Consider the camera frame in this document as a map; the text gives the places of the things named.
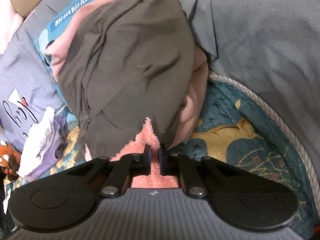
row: stuffed animal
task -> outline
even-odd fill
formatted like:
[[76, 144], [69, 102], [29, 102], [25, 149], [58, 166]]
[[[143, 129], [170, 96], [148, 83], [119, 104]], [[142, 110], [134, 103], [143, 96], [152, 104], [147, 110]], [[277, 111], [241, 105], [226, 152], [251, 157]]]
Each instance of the stuffed animal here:
[[21, 153], [5, 141], [0, 141], [0, 168], [8, 175], [8, 180], [15, 181], [19, 176], [17, 171], [20, 167]]

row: red heart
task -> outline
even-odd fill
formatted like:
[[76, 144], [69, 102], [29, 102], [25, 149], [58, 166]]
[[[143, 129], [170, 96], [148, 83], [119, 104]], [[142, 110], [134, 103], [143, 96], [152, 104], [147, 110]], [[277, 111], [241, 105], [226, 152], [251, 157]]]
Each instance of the red heart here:
[[23, 105], [23, 106], [28, 106], [28, 103], [26, 102], [26, 99], [25, 99], [25, 98], [22, 98], [22, 105]]

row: gray bedsheet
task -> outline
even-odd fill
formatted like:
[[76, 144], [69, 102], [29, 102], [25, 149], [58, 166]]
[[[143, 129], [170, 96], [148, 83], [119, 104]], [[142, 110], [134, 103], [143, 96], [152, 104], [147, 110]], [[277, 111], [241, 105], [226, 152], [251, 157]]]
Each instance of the gray bedsheet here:
[[211, 68], [281, 116], [320, 178], [320, 0], [179, 1]]

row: pink fabric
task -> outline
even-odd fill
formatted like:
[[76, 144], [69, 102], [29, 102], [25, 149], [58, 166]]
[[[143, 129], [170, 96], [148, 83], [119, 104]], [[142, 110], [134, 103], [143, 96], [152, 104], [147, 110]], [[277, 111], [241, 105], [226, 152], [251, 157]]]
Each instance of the pink fabric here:
[[14, 10], [10, 0], [0, 0], [0, 19], [0, 54], [3, 54], [23, 17]]
[[[191, 79], [190, 86], [185, 96], [183, 107], [180, 111], [180, 122], [176, 138], [171, 147], [181, 143], [185, 138], [189, 138], [195, 128], [199, 114], [204, 103], [207, 88], [209, 68], [207, 58], [203, 51], [196, 46], [195, 50], [195, 71]], [[129, 142], [119, 152], [112, 161], [119, 160], [123, 155], [130, 153], [143, 153], [145, 144], [150, 145], [152, 150], [151, 174], [149, 176], [138, 176], [133, 178], [131, 187], [135, 188], [175, 188], [178, 187], [177, 180], [172, 176], [161, 176], [157, 152], [160, 148], [158, 138], [154, 135], [151, 120], [146, 119], [141, 133], [135, 141]], [[91, 160], [90, 151], [86, 146], [86, 161]]]
[[151, 174], [149, 176], [137, 176], [133, 178], [131, 187], [134, 188], [175, 188], [178, 187], [177, 180], [173, 176], [161, 176], [157, 152], [160, 148], [158, 138], [154, 135], [151, 120], [146, 119], [141, 133], [136, 136], [135, 141], [129, 142], [112, 161], [118, 161], [123, 155], [129, 153], [143, 153], [145, 144], [150, 145]]
[[58, 81], [59, 72], [66, 60], [72, 40], [83, 19], [100, 6], [113, 1], [115, 0], [94, 0], [79, 8], [62, 35], [43, 51], [45, 55], [51, 55], [53, 58], [51, 69], [56, 81]]
[[209, 68], [207, 57], [198, 46], [196, 46], [195, 49], [194, 62], [195, 71], [192, 75], [189, 88], [180, 110], [180, 121], [176, 138], [170, 148], [173, 148], [185, 139], [190, 138], [193, 129], [198, 122], [200, 111], [204, 103]]

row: gray ribbed surface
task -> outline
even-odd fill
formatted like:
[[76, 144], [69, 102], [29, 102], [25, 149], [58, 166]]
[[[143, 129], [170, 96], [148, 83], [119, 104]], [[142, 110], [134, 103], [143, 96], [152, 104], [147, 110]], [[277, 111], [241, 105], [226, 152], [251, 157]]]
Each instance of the gray ribbed surface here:
[[206, 201], [189, 198], [181, 189], [133, 188], [120, 198], [104, 200], [92, 217], [73, 229], [53, 234], [19, 229], [8, 239], [302, 240], [289, 228], [267, 234], [233, 228]]

